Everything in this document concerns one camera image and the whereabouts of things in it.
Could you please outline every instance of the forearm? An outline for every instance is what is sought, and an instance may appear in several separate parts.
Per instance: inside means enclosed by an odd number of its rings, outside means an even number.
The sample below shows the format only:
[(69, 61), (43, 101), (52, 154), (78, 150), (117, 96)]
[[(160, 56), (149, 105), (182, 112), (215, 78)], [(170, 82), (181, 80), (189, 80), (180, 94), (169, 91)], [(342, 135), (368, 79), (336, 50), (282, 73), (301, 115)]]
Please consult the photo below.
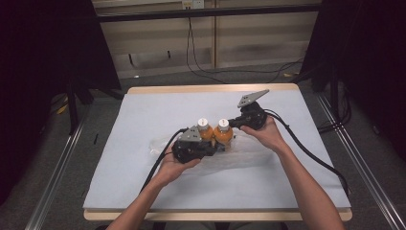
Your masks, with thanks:
[(288, 145), (277, 150), (309, 229), (344, 229), (337, 209), (323, 188), (305, 169)]
[(165, 185), (159, 180), (152, 178), (138, 197), (110, 224), (107, 229), (138, 229), (152, 203), (155, 201), (164, 186)]

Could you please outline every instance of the person's left hand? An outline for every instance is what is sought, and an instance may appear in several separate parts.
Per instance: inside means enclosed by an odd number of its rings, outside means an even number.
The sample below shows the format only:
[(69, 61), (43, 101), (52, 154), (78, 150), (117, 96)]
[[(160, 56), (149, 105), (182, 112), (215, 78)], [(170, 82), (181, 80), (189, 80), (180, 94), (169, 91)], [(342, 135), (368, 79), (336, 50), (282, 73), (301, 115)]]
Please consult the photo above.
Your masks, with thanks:
[(200, 159), (194, 159), (188, 163), (182, 164), (173, 156), (171, 149), (172, 147), (170, 146), (161, 162), (161, 167), (159, 168), (158, 173), (155, 175), (164, 186), (167, 186), (170, 182), (177, 179), (184, 170), (193, 168), (200, 163)]

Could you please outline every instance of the gray bracket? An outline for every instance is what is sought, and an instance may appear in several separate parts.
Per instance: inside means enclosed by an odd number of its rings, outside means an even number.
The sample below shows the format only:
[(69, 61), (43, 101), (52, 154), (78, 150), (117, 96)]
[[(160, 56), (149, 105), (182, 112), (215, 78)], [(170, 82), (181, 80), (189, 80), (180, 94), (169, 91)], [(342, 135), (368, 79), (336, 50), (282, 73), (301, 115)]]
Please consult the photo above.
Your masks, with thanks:
[(192, 126), (186, 132), (180, 135), (178, 140), (185, 142), (201, 142), (202, 138), (200, 136), (199, 130), (197, 129), (197, 126)]
[(269, 89), (265, 89), (256, 93), (248, 94), (242, 96), (241, 101), (239, 101), (238, 108), (244, 107), (245, 105), (251, 104), (256, 101), (258, 98), (262, 97), (263, 95), (267, 94)]

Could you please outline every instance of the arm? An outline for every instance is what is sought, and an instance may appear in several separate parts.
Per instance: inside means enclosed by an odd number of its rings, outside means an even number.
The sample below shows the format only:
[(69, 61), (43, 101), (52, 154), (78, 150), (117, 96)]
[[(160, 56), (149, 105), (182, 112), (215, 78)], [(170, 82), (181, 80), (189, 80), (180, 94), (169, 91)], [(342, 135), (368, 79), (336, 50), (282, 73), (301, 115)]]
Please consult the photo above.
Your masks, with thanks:
[(255, 136), (279, 156), (302, 218), (310, 229), (345, 229), (331, 199), (283, 140), (272, 117), (268, 117), (265, 126), (259, 130), (248, 126), (242, 126), (241, 130)]
[(172, 153), (167, 153), (162, 160), (158, 173), (152, 177), (137, 198), (135, 198), (107, 229), (138, 229), (161, 190), (178, 178), (184, 170), (194, 167), (199, 162), (200, 159), (194, 159), (186, 164), (181, 164), (176, 161)]

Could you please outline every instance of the gray carpet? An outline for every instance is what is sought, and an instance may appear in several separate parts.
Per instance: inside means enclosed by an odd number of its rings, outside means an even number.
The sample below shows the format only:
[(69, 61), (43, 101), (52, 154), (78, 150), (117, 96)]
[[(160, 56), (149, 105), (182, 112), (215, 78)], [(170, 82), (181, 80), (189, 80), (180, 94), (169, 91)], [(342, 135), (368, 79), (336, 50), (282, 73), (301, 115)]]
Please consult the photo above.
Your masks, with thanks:
[[(279, 66), (250, 66), (244, 69), (274, 70)], [(297, 72), (299, 69), (300, 66), (295, 66), (288, 72)], [(227, 83), (262, 83), (272, 80), (275, 75), (221, 73), (213, 76)], [(279, 77), (275, 82), (289, 80), (290, 78)], [(131, 86), (214, 83), (219, 82), (200, 78), (192, 73), (179, 73), (122, 80), (122, 87), (123, 92), (126, 92)], [(299, 86), (315, 124), (322, 124), (327, 117), (319, 105), (317, 95), (311, 91), (310, 83), (301, 82)], [(90, 110), (85, 118), (82, 133), (42, 229), (95, 229), (97, 226), (108, 223), (87, 221), (83, 217), (81, 206), (121, 102), (108, 98), (101, 92), (93, 93), (96, 97), (95, 102), (88, 105)], [(346, 129), (399, 213), (405, 217), (406, 200), (403, 196), (406, 186), (404, 184), (406, 163), (395, 154), (384, 136), (376, 135), (373, 132), (371, 121), (357, 107), (356, 103), (351, 102), (351, 105), (352, 119), (346, 125)], [(83, 109), (84, 105), (79, 104), (79, 111), (83, 111)], [(15, 186), (7, 202), (0, 207), (0, 229), (24, 229), (63, 151), (68, 132), (69, 116), (67, 112), (50, 117), (42, 136), (41, 147), (33, 163), (24, 178)], [(322, 134), (322, 139), (335, 168), (346, 177), (350, 185), (353, 218), (346, 223), (347, 228), (354, 230), (391, 229), (336, 133)], [(301, 222), (288, 222), (287, 225), (292, 230), (305, 229)], [(150, 223), (146, 223), (144, 228), (148, 229), (150, 226)]]

